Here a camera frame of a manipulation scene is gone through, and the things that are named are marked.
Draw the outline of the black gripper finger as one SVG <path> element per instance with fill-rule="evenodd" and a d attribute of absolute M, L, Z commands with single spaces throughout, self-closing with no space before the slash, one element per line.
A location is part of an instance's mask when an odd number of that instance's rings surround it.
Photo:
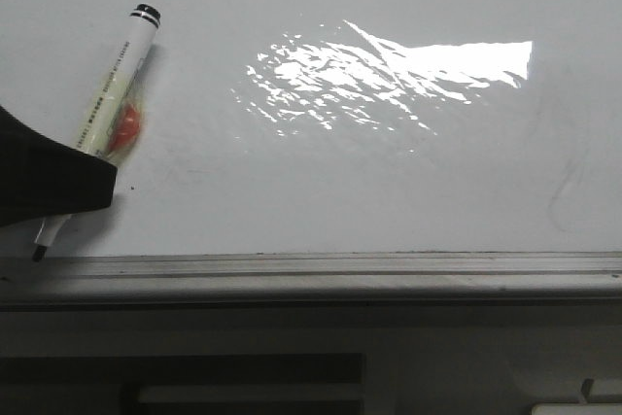
<path fill-rule="evenodd" d="M 105 209 L 118 169 L 1 111 L 1 225 Z"/>

